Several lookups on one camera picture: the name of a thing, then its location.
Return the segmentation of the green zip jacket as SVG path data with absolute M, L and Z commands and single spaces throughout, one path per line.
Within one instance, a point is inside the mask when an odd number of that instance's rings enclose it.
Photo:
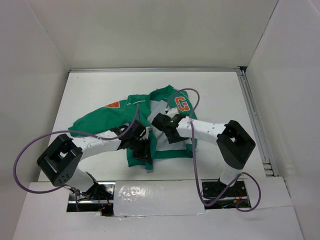
M 157 114 L 165 114 L 166 108 L 177 108 L 184 116 L 189 116 L 193 110 L 188 93 L 178 92 L 177 88 L 168 85 L 149 94 L 129 95 L 126 99 L 102 106 L 77 119 L 68 130 L 97 135 L 121 125 L 129 125 L 134 119 L 137 107 L 141 123 L 146 127 L 152 126 Z M 193 157 L 190 140 L 170 144 L 166 135 L 155 127 L 152 127 L 149 139 L 152 160 Z

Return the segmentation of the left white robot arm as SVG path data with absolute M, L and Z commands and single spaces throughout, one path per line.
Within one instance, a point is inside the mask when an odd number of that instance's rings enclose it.
M 95 137 L 58 135 L 37 159 L 37 165 L 53 186 L 75 188 L 88 200 L 105 192 L 105 188 L 87 171 L 79 169 L 80 161 L 105 152 L 129 149 L 132 156 L 142 162 L 152 162 L 150 126 L 135 120 L 131 126 L 121 125 Z

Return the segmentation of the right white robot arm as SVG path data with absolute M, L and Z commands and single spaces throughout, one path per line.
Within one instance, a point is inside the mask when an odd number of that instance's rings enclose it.
M 218 146 L 226 166 L 218 181 L 218 190 L 223 196 L 230 196 L 236 189 L 235 178 L 241 174 L 254 148 L 255 141 L 235 120 L 228 123 L 210 123 L 182 114 L 170 117 L 159 113 L 152 125 L 162 131 L 170 144 L 191 139 L 195 178 L 198 178 L 196 140 Z

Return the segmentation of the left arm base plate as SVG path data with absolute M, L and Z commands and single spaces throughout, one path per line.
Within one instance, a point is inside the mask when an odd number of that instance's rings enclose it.
M 115 181 L 98 182 L 99 187 L 93 193 L 83 193 L 80 190 L 70 190 L 66 212 L 87 213 L 97 212 L 105 217 L 114 215 Z

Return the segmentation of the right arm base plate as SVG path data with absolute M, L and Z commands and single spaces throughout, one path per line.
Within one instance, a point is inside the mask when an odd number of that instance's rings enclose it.
M 225 188 L 217 180 L 203 181 L 201 185 L 201 194 L 207 204 L 213 201 Z M 205 206 L 204 208 L 206 210 L 235 209 L 237 203 L 240 209 L 251 208 L 246 185 L 243 180 L 238 180 L 233 186 L 229 187 L 215 204 Z

